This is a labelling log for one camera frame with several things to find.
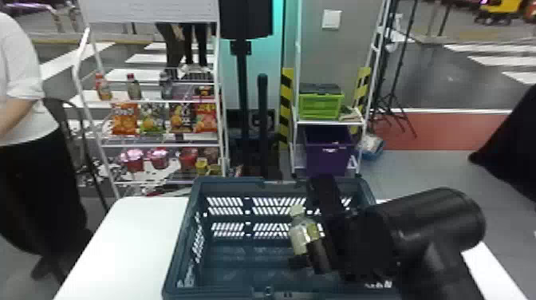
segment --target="green crate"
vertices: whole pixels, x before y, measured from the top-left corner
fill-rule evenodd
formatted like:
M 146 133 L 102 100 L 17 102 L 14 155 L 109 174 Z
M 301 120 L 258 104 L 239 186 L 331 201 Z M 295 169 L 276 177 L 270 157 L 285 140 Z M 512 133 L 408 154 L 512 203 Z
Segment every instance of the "green crate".
M 345 95 L 300 94 L 298 113 L 303 120 L 338 120 Z

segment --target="black speaker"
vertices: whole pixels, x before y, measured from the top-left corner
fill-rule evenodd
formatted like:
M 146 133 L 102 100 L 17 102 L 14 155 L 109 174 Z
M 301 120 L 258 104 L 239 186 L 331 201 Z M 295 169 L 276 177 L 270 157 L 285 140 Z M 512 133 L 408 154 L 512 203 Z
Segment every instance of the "black speaker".
M 273 0 L 219 0 L 222 38 L 249 40 L 274 33 Z

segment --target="person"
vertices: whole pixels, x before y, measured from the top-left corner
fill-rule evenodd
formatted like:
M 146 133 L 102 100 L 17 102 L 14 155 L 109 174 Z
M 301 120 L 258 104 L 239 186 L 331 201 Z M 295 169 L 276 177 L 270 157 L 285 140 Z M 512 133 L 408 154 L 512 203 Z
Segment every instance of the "person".
M 80 254 L 91 236 L 65 137 L 43 97 L 30 39 L 0 13 L 0 234 L 41 255 L 34 279 L 50 273 L 51 259 Z
M 199 67 L 202 73 L 208 73 L 211 70 L 207 64 L 207 24 L 205 23 L 182 23 L 184 34 L 184 53 L 186 54 L 186 64 L 182 70 L 189 73 L 193 69 L 194 59 L 191 50 L 192 30 L 195 29 L 195 39 L 199 46 Z
M 183 59 L 184 44 L 177 38 L 172 24 L 156 23 L 156 28 L 166 42 L 166 73 L 174 80 L 180 79 L 178 78 L 177 68 L 179 68 L 180 61 Z

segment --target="white table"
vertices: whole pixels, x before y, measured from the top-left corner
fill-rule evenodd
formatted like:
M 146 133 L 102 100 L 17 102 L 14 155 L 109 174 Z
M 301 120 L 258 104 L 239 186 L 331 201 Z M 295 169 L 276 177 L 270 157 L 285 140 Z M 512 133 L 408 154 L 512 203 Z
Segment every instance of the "white table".
M 160 300 L 187 198 L 119 200 L 54 300 Z M 526 300 L 484 243 L 463 253 L 486 300 Z

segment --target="chip bag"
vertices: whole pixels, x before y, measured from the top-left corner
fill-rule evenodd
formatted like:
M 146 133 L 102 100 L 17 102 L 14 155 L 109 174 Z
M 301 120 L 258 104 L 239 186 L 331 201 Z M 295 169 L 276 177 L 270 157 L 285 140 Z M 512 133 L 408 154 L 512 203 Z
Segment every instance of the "chip bag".
M 138 133 L 138 104 L 121 103 L 114 105 L 112 134 L 117 135 L 135 135 Z
M 192 132 L 194 115 L 191 103 L 170 104 L 169 120 L 171 123 L 171 133 Z
M 214 103 L 196 103 L 195 126 L 194 132 L 216 132 L 218 123 L 216 120 L 216 104 Z
M 166 105 L 164 103 L 143 103 L 140 106 L 140 131 L 142 133 L 164 133 Z

